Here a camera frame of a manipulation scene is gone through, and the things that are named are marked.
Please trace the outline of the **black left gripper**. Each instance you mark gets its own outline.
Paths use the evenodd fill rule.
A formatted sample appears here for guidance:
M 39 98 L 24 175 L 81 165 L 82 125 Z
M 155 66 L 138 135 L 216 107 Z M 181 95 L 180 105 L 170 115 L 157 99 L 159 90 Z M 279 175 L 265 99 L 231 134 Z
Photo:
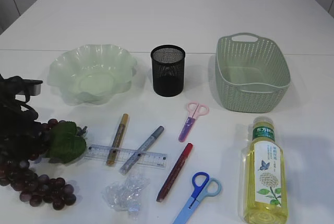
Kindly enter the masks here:
M 13 159 L 28 160 L 38 150 L 42 125 L 28 105 L 30 95 L 23 78 L 1 77 L 1 150 Z

